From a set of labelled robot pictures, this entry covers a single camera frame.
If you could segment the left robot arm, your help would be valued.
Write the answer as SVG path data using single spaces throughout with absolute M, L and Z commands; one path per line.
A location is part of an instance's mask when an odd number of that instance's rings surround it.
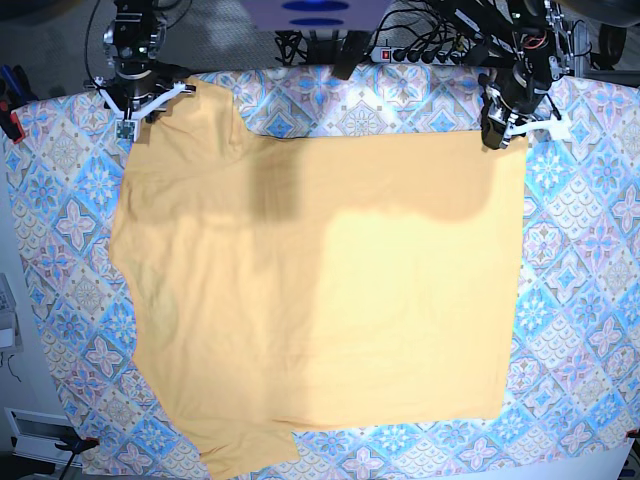
M 505 149 L 512 139 L 533 130 L 545 130 L 553 140 L 566 140 L 571 127 L 568 115 L 554 103 L 547 118 L 536 110 L 543 100 L 551 99 L 553 83 L 571 71 L 570 28 L 560 7 L 551 1 L 509 1 L 507 5 L 515 62 L 496 74 L 478 77 L 482 142 L 492 150 Z

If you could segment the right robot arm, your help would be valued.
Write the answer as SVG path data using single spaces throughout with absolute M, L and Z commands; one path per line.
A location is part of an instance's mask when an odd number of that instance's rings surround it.
M 116 1 L 115 19 L 103 35 L 103 45 L 114 77 L 99 90 L 113 110 L 129 120 L 175 83 L 185 81 L 191 71 L 162 62 L 159 53 L 167 33 L 177 23 L 169 14 L 180 1 Z

